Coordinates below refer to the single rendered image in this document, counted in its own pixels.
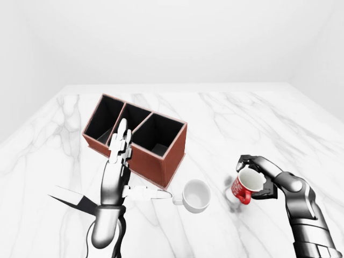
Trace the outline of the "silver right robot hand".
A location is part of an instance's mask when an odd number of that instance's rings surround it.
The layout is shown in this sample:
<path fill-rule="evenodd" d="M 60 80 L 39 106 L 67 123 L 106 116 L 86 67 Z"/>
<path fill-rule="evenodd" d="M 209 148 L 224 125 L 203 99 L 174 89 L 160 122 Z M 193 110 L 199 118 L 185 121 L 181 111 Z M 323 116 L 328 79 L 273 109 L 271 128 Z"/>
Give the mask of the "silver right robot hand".
<path fill-rule="evenodd" d="M 278 190 L 283 191 L 286 199 L 301 200 L 306 193 L 304 180 L 292 173 L 283 171 L 280 167 L 262 156 L 242 155 L 238 160 L 236 171 L 252 169 L 263 179 L 263 189 L 253 193 L 253 199 L 276 199 Z"/>

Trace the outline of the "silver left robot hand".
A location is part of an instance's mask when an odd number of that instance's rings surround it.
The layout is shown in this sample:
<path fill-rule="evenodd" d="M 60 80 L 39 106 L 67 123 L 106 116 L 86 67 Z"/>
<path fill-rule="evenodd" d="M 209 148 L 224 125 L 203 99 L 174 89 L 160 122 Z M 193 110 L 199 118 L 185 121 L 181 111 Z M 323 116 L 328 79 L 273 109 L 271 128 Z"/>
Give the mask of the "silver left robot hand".
<path fill-rule="evenodd" d="M 172 194 L 165 190 L 128 185 L 131 175 L 128 161 L 132 157 L 132 131 L 125 118 L 120 121 L 117 133 L 112 136 L 109 150 L 110 157 L 105 165 L 101 185 L 102 205 L 120 205 L 126 197 L 138 201 L 172 198 Z"/>

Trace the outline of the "red mug with white print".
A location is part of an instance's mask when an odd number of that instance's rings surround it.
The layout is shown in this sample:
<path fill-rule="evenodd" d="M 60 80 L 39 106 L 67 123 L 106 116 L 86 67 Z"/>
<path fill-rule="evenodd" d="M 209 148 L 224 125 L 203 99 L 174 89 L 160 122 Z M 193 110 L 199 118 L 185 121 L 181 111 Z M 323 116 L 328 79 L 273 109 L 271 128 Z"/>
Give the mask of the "red mug with white print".
<path fill-rule="evenodd" d="M 232 194 L 242 204 L 248 205 L 253 193 L 263 189 L 263 179 L 258 172 L 244 168 L 238 172 L 238 176 L 231 186 Z"/>

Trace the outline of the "red-brown desk caddy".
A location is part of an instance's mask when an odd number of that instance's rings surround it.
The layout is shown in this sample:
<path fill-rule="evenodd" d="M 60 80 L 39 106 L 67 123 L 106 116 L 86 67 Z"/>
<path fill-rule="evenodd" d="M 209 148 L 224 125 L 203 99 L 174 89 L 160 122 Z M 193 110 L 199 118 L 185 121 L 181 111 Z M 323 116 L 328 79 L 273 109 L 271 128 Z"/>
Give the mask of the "red-brown desk caddy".
<path fill-rule="evenodd" d="M 89 147 L 109 156 L 112 135 L 123 118 L 133 133 L 130 169 L 167 188 L 184 157 L 187 123 L 103 94 L 83 131 Z"/>

